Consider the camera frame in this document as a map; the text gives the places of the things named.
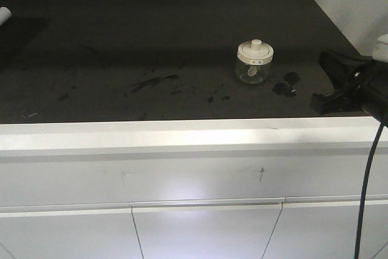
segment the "white lid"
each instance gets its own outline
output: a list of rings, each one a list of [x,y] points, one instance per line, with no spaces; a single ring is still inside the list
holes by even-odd
[[[237,57],[250,65],[264,65],[272,61],[273,49],[259,39],[244,42],[238,46]]]

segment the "black cable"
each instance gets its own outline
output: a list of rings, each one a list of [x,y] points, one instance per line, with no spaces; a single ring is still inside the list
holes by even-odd
[[[366,197],[366,190],[368,187],[370,168],[372,167],[373,157],[375,155],[377,144],[378,144],[378,141],[380,140],[381,133],[383,132],[384,125],[387,122],[387,117],[388,117],[388,111],[385,112],[383,118],[381,119],[381,123],[380,123],[380,126],[378,127],[372,147],[370,148],[368,161],[365,167],[363,188],[361,190],[360,209],[358,211],[358,224],[357,224],[356,244],[354,248],[354,259],[358,259],[358,256],[360,255],[361,231],[363,229],[365,197]]]

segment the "small glass jar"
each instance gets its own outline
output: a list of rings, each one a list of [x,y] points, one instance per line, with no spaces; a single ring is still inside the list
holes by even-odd
[[[237,78],[248,84],[263,83],[270,74],[272,58],[272,47],[259,39],[242,43],[237,53]]]

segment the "dark stain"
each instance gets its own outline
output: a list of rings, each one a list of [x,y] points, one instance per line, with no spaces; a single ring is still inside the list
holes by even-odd
[[[296,83],[298,83],[301,80],[299,75],[295,72],[289,72],[285,74],[283,79],[291,86],[294,86]]]
[[[101,56],[101,54],[96,49],[94,49],[88,45],[79,45],[79,46],[94,53],[97,56],[97,58],[101,64],[101,68],[104,70],[106,69],[106,64],[105,64],[104,58]]]
[[[280,82],[275,84],[272,89],[273,92],[275,92],[277,95],[284,95],[286,97],[294,97],[296,96],[296,93],[292,86],[289,86],[288,84],[284,82]]]
[[[176,90],[176,91],[171,91],[170,92],[171,95],[178,94],[178,93],[182,93],[182,90]]]
[[[63,101],[63,100],[66,100],[67,98],[69,98],[68,92],[58,97],[58,101]]]
[[[183,61],[181,65],[179,65],[179,69],[182,69],[187,63],[187,60]]]
[[[144,121],[147,118],[148,113],[144,112],[139,118],[138,121]]]
[[[166,80],[166,79],[171,79],[171,80],[177,80],[179,79],[179,76],[178,75],[169,75],[169,76],[166,76],[166,77],[157,77],[157,78],[152,78],[152,79],[148,79],[148,80],[145,80],[143,82],[139,82],[139,83],[135,83],[135,84],[132,84],[131,86],[135,86],[135,88],[132,90],[133,93],[135,92],[138,92],[140,91],[141,89],[147,87],[147,86],[156,86],[157,84],[159,84],[160,82],[162,82],[163,80]]]

